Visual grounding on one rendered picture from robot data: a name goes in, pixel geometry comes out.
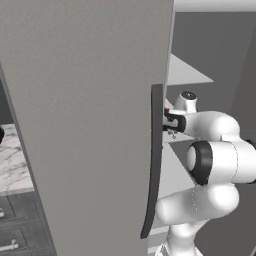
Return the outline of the white freezer shelf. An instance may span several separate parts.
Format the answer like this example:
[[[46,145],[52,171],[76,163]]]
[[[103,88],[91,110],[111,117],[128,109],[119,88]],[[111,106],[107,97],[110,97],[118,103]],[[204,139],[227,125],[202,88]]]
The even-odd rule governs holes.
[[[198,71],[185,61],[176,57],[174,54],[170,56],[170,64],[168,71],[168,86],[212,83],[213,80]]]
[[[164,133],[156,219],[165,226],[188,221],[188,207],[194,183],[186,170],[186,153],[192,142],[188,136]]]

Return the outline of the grey fridge freezer cabinet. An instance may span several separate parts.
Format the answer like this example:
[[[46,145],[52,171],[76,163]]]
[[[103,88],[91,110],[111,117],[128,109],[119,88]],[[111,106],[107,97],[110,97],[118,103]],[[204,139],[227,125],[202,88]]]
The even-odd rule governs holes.
[[[166,86],[165,99],[174,106],[179,94],[197,96],[197,109],[219,111],[237,120],[240,137],[256,144],[256,104],[248,100],[249,88],[241,77],[248,69],[250,43],[256,36],[256,0],[175,0],[171,26],[171,55],[213,80],[212,83]],[[173,130],[164,133],[187,136]],[[203,256],[256,256],[256,183],[237,183],[238,207],[229,215],[209,220],[195,237]],[[156,216],[149,233],[148,255],[154,256],[169,227]]]

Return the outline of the grey freezer door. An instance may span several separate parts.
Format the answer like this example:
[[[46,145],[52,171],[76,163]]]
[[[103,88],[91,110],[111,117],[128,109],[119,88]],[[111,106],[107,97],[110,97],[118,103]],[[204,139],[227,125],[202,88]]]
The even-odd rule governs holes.
[[[146,256],[151,88],[173,0],[0,0],[0,79],[57,256]]]

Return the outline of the dark grey drawer front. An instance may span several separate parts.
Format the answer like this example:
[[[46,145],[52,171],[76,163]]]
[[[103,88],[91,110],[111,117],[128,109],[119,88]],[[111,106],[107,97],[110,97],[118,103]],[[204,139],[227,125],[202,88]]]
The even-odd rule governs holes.
[[[42,226],[39,210],[32,192],[1,196],[0,208],[4,212],[4,217],[0,218],[0,229]]]
[[[0,252],[0,256],[56,256],[42,226],[0,229],[0,247],[10,245],[13,239],[19,248]]]

